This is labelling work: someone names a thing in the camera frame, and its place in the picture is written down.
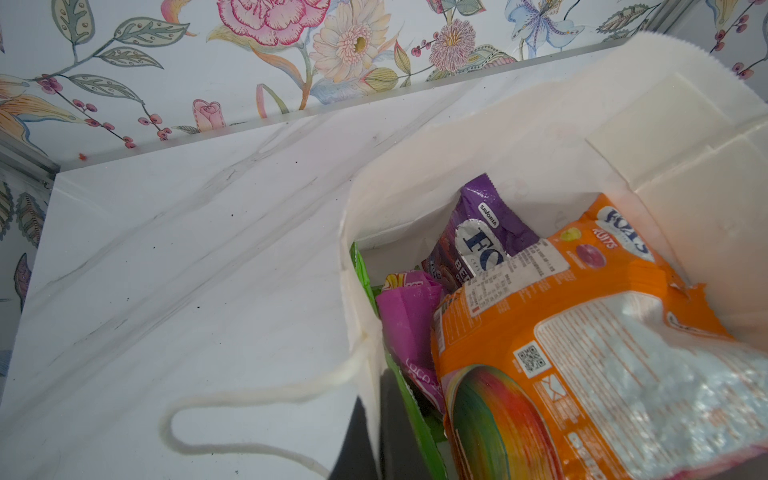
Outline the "white paper bag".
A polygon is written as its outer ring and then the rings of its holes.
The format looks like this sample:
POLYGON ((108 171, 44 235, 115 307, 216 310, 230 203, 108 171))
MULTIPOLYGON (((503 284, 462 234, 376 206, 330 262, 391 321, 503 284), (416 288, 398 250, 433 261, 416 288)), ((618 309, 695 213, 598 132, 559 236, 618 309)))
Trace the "white paper bag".
POLYGON ((482 174, 539 241, 607 197, 687 285, 703 287, 735 340, 767 356, 767 105, 700 48, 641 34, 569 80, 419 133, 367 165, 340 227, 348 358, 301 383, 182 399, 160 421, 164 445, 276 456, 329 479, 357 400, 369 435, 379 433, 387 370, 350 248, 375 286, 425 272, 460 189, 482 174))

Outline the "purple white snack packet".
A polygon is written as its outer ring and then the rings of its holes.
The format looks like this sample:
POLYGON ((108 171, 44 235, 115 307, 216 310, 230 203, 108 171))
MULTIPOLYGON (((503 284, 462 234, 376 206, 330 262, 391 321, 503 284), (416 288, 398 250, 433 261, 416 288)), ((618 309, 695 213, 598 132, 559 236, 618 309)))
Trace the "purple white snack packet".
POLYGON ((539 236, 501 199, 486 174, 466 183, 422 270, 454 292, 478 274, 511 259, 539 236))

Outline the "magenta purple snack bag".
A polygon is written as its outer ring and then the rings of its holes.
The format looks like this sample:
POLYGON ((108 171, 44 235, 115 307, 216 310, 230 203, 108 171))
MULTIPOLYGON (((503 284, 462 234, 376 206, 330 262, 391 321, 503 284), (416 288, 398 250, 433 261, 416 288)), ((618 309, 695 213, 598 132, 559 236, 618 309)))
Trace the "magenta purple snack bag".
POLYGON ((388 275, 376 297, 391 355, 440 413, 445 400, 431 353, 431 324, 444 296, 444 287, 432 276, 412 270, 388 275))

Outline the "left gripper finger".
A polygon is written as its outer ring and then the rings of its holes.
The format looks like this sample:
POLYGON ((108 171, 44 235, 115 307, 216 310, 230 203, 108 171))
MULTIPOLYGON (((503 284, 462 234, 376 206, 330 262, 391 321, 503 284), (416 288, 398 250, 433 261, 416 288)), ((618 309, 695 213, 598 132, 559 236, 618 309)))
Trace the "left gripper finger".
POLYGON ((417 445, 405 401, 392 371, 381 377, 381 426, 369 435, 368 414, 357 400, 330 480, 430 479, 427 463, 417 445))

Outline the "green chips bag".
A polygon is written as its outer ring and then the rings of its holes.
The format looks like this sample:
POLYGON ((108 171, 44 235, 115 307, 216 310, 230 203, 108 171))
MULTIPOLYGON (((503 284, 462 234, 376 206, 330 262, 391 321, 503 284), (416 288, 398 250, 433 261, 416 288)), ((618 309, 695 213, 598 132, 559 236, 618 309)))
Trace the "green chips bag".
MULTIPOLYGON (((376 297, 381 292, 384 284, 381 286, 372 284, 362 253, 357 246, 352 246, 350 248, 350 256, 358 279, 363 286, 374 312, 380 319, 376 297)), ((440 443, 446 440, 441 424, 443 413, 440 413, 404 374, 399 364, 391 355, 384 334, 383 341, 387 366, 385 372, 392 371, 395 373, 397 384, 400 388, 403 400, 405 401, 408 418, 414 428, 417 445, 420 448, 423 458, 427 463, 428 470, 432 475, 430 479, 446 479, 448 477, 448 469, 438 447, 440 443)))

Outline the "orange Fox's candy bag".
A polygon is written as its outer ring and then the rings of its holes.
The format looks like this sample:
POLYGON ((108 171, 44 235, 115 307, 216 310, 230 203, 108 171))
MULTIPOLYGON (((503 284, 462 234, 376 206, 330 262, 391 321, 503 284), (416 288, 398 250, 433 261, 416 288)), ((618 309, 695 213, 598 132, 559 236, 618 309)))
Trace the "orange Fox's candy bag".
POLYGON ((463 479, 701 479, 767 451, 767 356, 605 196, 435 312, 463 479))

